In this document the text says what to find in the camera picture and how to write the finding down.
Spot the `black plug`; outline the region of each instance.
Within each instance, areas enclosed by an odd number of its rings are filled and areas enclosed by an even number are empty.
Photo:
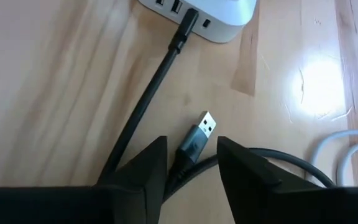
[[[194,124],[175,153],[175,160],[169,171],[165,184],[165,195],[168,195],[192,168],[203,151],[208,139],[216,127],[216,122],[208,111],[204,111],[197,124]]]

